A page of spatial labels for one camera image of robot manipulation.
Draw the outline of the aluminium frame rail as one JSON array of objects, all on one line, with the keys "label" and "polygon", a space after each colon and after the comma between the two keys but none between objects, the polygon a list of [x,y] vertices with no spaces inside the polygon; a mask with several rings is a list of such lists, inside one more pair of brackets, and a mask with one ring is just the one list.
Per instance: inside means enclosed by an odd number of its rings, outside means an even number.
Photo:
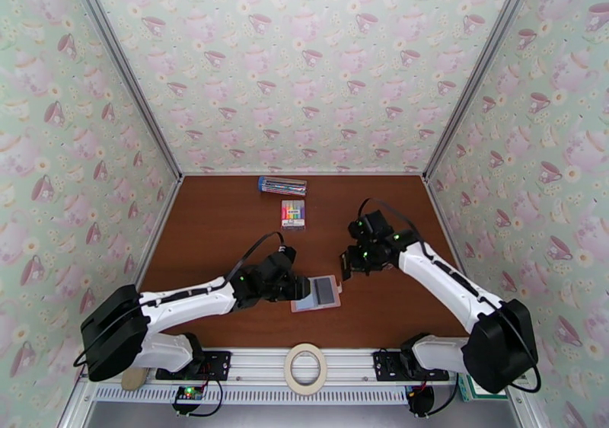
[{"label": "aluminium frame rail", "polygon": [[[377,350],[368,348],[320,348],[327,360],[327,381],[324,387],[330,386],[398,386],[398,385],[422,385],[428,382],[378,382],[373,368],[372,354]],[[150,353],[136,358],[135,362],[127,367],[122,367],[117,360],[110,361],[110,369],[104,373],[97,374],[93,370],[87,371],[87,376],[92,382],[112,382],[121,380],[122,373],[131,367],[149,368],[148,381],[172,382],[174,384],[192,383],[194,385],[225,384],[246,386],[280,386],[285,385],[284,359],[288,348],[207,348],[204,351],[224,350],[230,351],[231,367],[228,380],[216,381],[181,381],[181,380],[157,380],[155,373],[158,369],[167,369],[169,359],[167,356],[153,357]],[[317,378],[318,365],[314,358],[308,353],[299,355],[292,364],[292,371],[297,381],[308,384]],[[432,385],[448,385],[455,379],[455,374],[449,372],[448,382],[430,382]]]}]

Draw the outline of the pink leather card holder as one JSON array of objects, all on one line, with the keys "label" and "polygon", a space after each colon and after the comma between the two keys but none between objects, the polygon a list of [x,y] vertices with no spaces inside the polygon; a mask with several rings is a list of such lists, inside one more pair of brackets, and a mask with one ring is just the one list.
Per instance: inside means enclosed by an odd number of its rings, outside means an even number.
[{"label": "pink leather card holder", "polygon": [[297,301],[291,301],[291,313],[317,311],[341,306],[342,284],[334,275],[311,277],[311,292]]}]

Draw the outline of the green white cardboard box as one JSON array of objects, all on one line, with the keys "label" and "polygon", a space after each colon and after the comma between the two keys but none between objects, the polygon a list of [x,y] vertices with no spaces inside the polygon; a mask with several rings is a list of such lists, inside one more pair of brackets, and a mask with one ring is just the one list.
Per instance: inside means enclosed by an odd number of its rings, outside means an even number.
[{"label": "green white cardboard box", "polygon": [[458,376],[459,392],[464,402],[471,401],[505,401],[508,399],[504,390],[498,394],[492,394],[479,386],[470,375],[460,374]]}]

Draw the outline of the coloured marker pack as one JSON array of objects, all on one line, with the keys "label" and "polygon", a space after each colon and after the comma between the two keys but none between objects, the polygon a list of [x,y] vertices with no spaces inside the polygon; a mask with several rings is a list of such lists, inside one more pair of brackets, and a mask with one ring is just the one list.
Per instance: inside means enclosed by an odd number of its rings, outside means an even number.
[{"label": "coloured marker pack", "polygon": [[305,230],[305,201],[283,200],[281,202],[281,229],[282,230]]}]

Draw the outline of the blue coloured pencil tube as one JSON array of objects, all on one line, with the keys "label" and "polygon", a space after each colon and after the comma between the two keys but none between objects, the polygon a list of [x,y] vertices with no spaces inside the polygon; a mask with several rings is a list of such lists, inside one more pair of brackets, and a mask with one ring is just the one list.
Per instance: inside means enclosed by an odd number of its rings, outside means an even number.
[{"label": "blue coloured pencil tube", "polygon": [[308,183],[277,176],[261,176],[257,181],[258,190],[263,193],[276,193],[290,196],[306,196]]}]

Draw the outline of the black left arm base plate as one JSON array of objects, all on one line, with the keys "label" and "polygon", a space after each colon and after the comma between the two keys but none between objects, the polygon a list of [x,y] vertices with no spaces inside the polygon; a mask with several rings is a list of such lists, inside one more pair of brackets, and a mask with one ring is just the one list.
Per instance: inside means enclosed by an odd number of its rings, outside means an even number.
[{"label": "black left arm base plate", "polygon": [[220,381],[228,380],[231,367],[230,351],[212,350],[202,351],[195,354],[190,363],[176,372],[166,369],[158,369],[155,373],[157,380],[181,380],[181,381]]}]

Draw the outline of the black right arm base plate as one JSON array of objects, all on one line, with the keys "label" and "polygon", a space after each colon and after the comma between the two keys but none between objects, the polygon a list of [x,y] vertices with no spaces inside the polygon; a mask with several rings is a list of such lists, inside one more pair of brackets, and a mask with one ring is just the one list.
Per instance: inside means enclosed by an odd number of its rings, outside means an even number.
[{"label": "black right arm base plate", "polygon": [[448,382],[445,370],[408,369],[399,351],[380,349],[372,354],[373,368],[378,382]]}]

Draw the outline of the grey credit card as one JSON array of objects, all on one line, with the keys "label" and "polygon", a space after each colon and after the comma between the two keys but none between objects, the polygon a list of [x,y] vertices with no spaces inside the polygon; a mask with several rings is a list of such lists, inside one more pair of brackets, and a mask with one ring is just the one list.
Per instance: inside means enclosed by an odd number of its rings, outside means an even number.
[{"label": "grey credit card", "polygon": [[320,277],[314,280],[315,296],[319,306],[335,302],[333,280],[330,277]]}]

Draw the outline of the tan wooden block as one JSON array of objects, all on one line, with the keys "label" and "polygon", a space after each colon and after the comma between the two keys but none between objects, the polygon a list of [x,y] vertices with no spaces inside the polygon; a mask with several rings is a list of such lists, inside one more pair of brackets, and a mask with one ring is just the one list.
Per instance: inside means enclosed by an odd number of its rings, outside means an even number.
[{"label": "tan wooden block", "polygon": [[121,388],[124,391],[136,391],[141,388],[148,378],[149,368],[131,367],[121,376]]}]

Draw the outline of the small circuit board with LED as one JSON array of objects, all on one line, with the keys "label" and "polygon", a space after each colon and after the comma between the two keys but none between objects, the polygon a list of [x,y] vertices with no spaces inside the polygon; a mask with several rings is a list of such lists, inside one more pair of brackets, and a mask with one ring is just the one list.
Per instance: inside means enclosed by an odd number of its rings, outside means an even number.
[{"label": "small circuit board with LED", "polygon": [[175,404],[201,404],[205,395],[205,388],[201,385],[181,385],[175,394]]}]

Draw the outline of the white masking tape roll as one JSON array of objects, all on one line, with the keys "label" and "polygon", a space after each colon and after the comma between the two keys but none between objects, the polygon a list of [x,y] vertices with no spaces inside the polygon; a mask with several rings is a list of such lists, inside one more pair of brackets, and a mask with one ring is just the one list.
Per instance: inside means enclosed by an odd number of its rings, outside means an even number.
[{"label": "white masking tape roll", "polygon": [[[319,372],[317,378],[308,384],[297,381],[292,371],[292,364],[302,353],[310,354],[316,361]],[[287,386],[296,394],[304,397],[312,396],[319,392],[327,381],[327,360],[320,348],[312,343],[300,343],[292,347],[284,359],[284,379]]]}]

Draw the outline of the aluminium corner post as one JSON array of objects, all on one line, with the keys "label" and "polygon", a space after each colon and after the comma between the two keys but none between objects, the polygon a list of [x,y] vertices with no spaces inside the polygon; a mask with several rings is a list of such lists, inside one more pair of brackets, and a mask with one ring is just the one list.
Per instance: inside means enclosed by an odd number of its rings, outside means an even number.
[{"label": "aluminium corner post", "polygon": [[498,13],[498,17],[493,24],[489,36],[483,45],[483,48],[477,57],[476,62],[473,65],[473,70],[468,78],[458,100],[451,112],[451,116],[448,119],[446,127],[440,136],[434,151],[426,165],[424,171],[421,174],[422,182],[426,187],[430,187],[430,180],[433,173],[439,166],[439,162],[448,148],[452,136],[456,133],[459,124],[463,120],[471,102],[477,91],[479,90],[482,82],[485,78],[486,73],[492,66],[496,55],[502,45],[506,34],[513,23],[519,8],[523,4],[524,0],[505,0]]},{"label": "aluminium corner post", "polygon": [[151,133],[160,156],[170,168],[175,181],[179,183],[182,182],[183,172],[169,149],[167,140],[164,138],[161,128],[152,113],[144,92],[136,78],[136,74],[132,70],[132,66],[123,50],[122,44],[112,28],[108,12],[104,8],[101,0],[80,1],[91,21],[92,27],[99,36],[104,49],[117,71],[122,86],[126,89],[127,94],[135,104],[139,116],[143,120],[147,130]]}]

